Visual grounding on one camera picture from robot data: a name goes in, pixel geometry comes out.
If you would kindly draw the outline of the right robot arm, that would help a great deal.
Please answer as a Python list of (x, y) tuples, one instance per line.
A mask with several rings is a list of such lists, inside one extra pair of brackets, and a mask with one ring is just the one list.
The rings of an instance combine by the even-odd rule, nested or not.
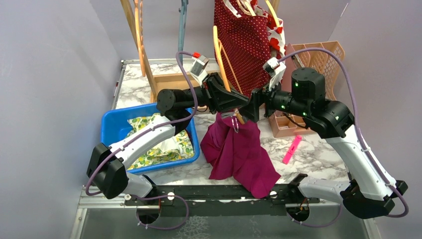
[(268, 116), (275, 111), (299, 116), (305, 126), (316, 132), (341, 157), (351, 174), (346, 182), (313, 178), (299, 174), (290, 182), (288, 198), (295, 203), (304, 198), (319, 198), (343, 205), (361, 219), (390, 216), (393, 199), (402, 196), (407, 184), (395, 180), (382, 169), (363, 137), (357, 133), (349, 108), (325, 97), (325, 77), (313, 68), (292, 72), (291, 92), (255, 89), (240, 113), (251, 121), (259, 120), (259, 107), (265, 105)]

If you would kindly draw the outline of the grey-blue hanger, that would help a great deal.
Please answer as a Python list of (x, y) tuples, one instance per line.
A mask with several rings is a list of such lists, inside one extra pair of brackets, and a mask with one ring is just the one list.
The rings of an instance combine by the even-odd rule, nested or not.
[(188, 4), (188, 0), (181, 0), (181, 6), (179, 8), (178, 51), (184, 50)]

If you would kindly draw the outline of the orange wavy hanger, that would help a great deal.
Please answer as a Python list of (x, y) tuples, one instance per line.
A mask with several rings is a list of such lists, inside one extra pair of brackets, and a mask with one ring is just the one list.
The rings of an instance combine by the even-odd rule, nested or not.
[(142, 24), (142, 9), (143, 1), (134, 0), (134, 17), (135, 17), (135, 36), (137, 43), (137, 50), (139, 55), (140, 67), (142, 76), (146, 76), (146, 67), (145, 67), (145, 53), (144, 53), (144, 43), (143, 43), (143, 24)]

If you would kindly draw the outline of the magenta pleated skirt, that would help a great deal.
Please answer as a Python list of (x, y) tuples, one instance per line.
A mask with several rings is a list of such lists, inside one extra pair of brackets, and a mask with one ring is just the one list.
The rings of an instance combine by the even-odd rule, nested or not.
[(281, 177), (261, 146), (260, 130), (255, 122), (241, 124), (236, 117), (222, 118), (218, 113), (200, 146), (212, 166), (210, 179), (233, 177), (254, 198), (267, 197)]

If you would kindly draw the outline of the wooden hanger metal hook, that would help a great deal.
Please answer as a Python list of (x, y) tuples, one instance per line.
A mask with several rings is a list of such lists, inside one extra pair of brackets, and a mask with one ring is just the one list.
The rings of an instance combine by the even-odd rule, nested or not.
[(230, 64), (230, 61), (229, 61), (228, 56), (227, 56), (227, 53), (226, 53), (226, 51), (225, 51), (225, 49), (223, 47), (223, 44), (222, 44), (222, 42), (218, 38), (218, 29), (217, 29), (217, 26), (216, 25), (214, 25), (212, 27), (212, 38), (213, 38), (213, 46), (214, 46), (215, 58), (216, 58), (216, 61), (218, 63), (219, 69), (220, 69), (220, 76), (222, 78), (222, 81), (223, 81), (223, 84), (224, 84), (225, 89), (227, 91), (231, 92), (231, 87), (230, 87), (231, 84), (230, 84), (230, 82), (229, 82), (229, 80), (227, 79), (227, 76), (226, 76), (226, 72), (225, 72), (225, 68), (224, 68), (224, 63), (223, 63), (223, 59), (222, 59), (222, 54), (221, 54), (222, 52), (223, 52), (223, 55), (226, 58), (226, 61), (229, 63), (229, 68), (230, 68), (232, 74), (234, 75), (234, 78), (235, 78), (236, 83), (237, 83), (238, 86), (239, 86), (239, 83), (238, 83), (238, 80), (236, 79), (236, 76), (234, 74), (234, 70), (233, 70), (233, 68), (232, 68), (232, 66)]

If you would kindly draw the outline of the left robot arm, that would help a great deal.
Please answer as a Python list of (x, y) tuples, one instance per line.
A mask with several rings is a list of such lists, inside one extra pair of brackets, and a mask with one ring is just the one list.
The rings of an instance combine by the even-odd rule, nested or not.
[(89, 191), (95, 185), (107, 199), (129, 194), (144, 204), (153, 203), (157, 192), (152, 181), (147, 176), (128, 173), (129, 166), (148, 150), (185, 130), (199, 106), (223, 113), (249, 102), (238, 91), (226, 89), (217, 73), (207, 75), (201, 86), (188, 85), (185, 90), (162, 89), (158, 93), (156, 109), (160, 115), (154, 122), (113, 145), (99, 143), (94, 147), (87, 168), (87, 195), (96, 195)]

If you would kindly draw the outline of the lemon print skirt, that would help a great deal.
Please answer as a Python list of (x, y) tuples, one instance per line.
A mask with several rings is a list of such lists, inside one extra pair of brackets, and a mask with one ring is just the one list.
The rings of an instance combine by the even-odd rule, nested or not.
[[(128, 119), (132, 130), (127, 137), (143, 129), (160, 116), (155, 113), (147, 117), (136, 117)], [(138, 169), (146, 166), (161, 164), (170, 161), (178, 161), (192, 158), (195, 155), (194, 147), (186, 130), (181, 131), (170, 139), (167, 139), (141, 155), (128, 169)]]

